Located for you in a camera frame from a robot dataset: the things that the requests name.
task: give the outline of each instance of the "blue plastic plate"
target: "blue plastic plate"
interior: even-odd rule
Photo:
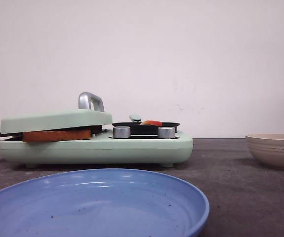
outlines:
[[[195,237],[208,213],[205,195],[181,179],[81,170],[0,190],[0,237]]]

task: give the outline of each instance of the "silver knob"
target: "silver knob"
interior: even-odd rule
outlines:
[[[157,135],[161,139],[172,139],[176,137],[176,131],[174,127],[159,127]]]
[[[114,127],[113,138],[129,138],[131,136],[130,127]]]

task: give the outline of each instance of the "toy kitchen stove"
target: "toy kitchen stove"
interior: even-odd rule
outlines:
[[[0,152],[8,161],[35,167],[38,164],[158,163],[173,167],[187,160],[192,152],[192,138],[177,131],[178,123],[141,125],[141,118],[131,115],[132,122],[112,123],[104,112],[102,99],[92,93],[79,96],[79,109],[1,120]],[[113,130],[102,129],[112,124]],[[34,131],[90,129],[86,140],[24,142],[23,134]]]

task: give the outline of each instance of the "ceramic bowl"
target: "ceramic bowl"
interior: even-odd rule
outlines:
[[[251,134],[246,140],[250,153],[258,161],[284,169],[284,134]]]

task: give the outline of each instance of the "dark gray table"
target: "dark gray table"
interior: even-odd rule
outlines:
[[[202,237],[284,237],[284,171],[259,164],[244,139],[194,139],[188,161],[165,169],[155,164],[42,165],[27,169],[0,157],[0,189],[44,175],[92,168],[134,168],[184,179],[210,202]]]

